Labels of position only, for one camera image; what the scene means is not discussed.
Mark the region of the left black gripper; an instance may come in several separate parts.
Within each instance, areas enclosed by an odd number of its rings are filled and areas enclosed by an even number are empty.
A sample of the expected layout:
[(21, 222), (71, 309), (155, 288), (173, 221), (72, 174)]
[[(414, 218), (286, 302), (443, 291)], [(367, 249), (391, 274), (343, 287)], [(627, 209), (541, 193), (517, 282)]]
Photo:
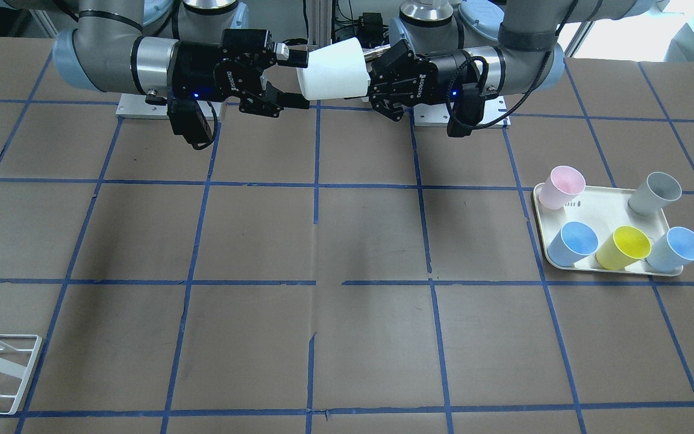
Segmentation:
[(451, 115), (449, 94), (466, 83), (479, 85), (484, 96), (484, 58), (463, 49), (419, 55), (402, 40), (372, 63), (369, 76), (369, 104), (393, 121), (419, 104), (445, 104)]

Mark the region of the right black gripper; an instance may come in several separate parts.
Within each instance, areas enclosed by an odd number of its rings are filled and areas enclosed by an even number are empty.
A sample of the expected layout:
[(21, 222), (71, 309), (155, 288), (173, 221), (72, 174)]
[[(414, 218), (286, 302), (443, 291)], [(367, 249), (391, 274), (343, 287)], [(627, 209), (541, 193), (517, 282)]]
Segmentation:
[(258, 28), (228, 28), (220, 44), (177, 41), (170, 60), (170, 99), (193, 98), (222, 102), (240, 100), (240, 112), (278, 118), (286, 108), (308, 110), (310, 101), (300, 93), (264, 84), (265, 69), (275, 64), (308, 68), (309, 51), (292, 49)]

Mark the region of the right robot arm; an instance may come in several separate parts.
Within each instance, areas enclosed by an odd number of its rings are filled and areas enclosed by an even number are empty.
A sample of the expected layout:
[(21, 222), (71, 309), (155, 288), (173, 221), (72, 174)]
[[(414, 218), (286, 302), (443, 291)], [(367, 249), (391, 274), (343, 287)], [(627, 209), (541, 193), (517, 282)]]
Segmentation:
[(299, 93), (266, 79), (273, 66), (307, 66), (308, 53), (247, 28), (240, 1), (0, 1), (7, 9), (54, 10), (77, 27), (55, 39), (53, 58), (71, 86), (143, 95), (168, 105), (239, 99), (249, 115), (308, 109)]

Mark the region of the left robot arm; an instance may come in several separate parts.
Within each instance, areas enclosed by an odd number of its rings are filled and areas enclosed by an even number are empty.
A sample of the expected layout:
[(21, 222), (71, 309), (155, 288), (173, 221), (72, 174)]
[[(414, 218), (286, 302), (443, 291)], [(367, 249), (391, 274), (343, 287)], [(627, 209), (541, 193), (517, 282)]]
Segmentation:
[(488, 99), (552, 86), (567, 23), (638, 16), (651, 1), (404, 1), (391, 46), (372, 64), (368, 100), (399, 121), (405, 108), (450, 104), (452, 127), (473, 127)]

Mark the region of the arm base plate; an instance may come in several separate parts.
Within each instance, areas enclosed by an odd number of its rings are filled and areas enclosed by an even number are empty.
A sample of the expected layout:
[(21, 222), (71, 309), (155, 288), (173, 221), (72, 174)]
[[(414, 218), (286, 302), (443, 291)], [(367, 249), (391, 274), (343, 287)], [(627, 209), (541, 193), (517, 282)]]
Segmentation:
[[(226, 102), (199, 101), (198, 104), (208, 121), (214, 120), (211, 107), (215, 109), (218, 120), (221, 120)], [(154, 106), (145, 102), (145, 96), (121, 94), (116, 108), (116, 115), (125, 119), (137, 120), (168, 120), (166, 106)]]
[[(508, 110), (505, 104), (505, 98), (499, 96), (496, 99), (486, 101), (484, 109), (484, 118), (480, 125), (494, 121), (499, 116), (502, 116)], [(443, 127), (449, 123), (451, 116), (447, 112), (445, 104), (434, 106), (419, 104), (413, 108), (414, 125), (416, 127)]]

